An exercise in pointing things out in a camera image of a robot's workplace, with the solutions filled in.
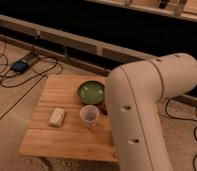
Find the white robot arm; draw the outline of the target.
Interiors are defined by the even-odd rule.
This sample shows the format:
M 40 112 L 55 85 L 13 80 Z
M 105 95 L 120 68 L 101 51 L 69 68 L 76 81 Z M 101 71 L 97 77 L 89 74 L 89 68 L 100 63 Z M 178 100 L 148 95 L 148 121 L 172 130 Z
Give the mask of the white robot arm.
M 173 171 L 156 104 L 197 85 L 197 61 L 176 53 L 121 65 L 106 79 L 105 103 L 121 171 Z

